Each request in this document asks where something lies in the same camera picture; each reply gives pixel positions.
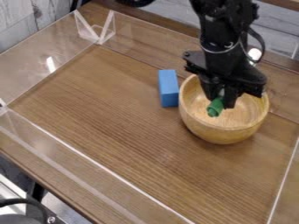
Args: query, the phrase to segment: blue block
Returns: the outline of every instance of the blue block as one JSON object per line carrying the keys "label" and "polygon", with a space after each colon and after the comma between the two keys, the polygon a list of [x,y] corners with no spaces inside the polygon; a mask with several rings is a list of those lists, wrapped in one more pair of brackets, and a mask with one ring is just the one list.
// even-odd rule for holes
{"label": "blue block", "polygon": [[180,89],[175,70],[159,71],[159,91],[163,107],[178,107]]}

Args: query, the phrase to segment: green object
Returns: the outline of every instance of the green object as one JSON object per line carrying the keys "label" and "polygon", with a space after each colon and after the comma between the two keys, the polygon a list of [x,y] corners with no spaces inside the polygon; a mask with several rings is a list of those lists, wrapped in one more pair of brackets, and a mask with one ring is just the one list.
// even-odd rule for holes
{"label": "green object", "polygon": [[222,98],[218,97],[211,103],[210,106],[207,107],[207,112],[210,117],[218,117],[221,116],[221,112],[225,109]]}

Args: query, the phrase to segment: wooden bowl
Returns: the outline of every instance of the wooden bowl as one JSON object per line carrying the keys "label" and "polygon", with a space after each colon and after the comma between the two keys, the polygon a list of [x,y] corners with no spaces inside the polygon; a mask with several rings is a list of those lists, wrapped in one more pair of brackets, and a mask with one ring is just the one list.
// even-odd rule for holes
{"label": "wooden bowl", "polygon": [[180,89],[180,114],[186,126],[198,137],[215,144],[234,144],[247,139],[267,117],[267,94],[261,99],[243,94],[237,107],[223,110],[219,117],[209,116],[210,103],[199,78],[193,75]]}

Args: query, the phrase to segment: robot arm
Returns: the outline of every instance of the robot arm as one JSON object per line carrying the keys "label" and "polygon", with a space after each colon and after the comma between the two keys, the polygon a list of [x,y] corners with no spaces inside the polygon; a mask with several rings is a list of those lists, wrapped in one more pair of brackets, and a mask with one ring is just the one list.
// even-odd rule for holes
{"label": "robot arm", "polygon": [[[155,0],[118,1],[142,7]],[[183,54],[186,70],[198,74],[207,98],[221,97],[225,109],[234,109],[245,93],[262,97],[267,84],[267,77],[251,65],[259,60],[247,54],[249,35],[259,41],[263,53],[266,50],[263,38],[250,28],[258,19],[258,5],[253,0],[190,1],[201,19],[202,51]]]}

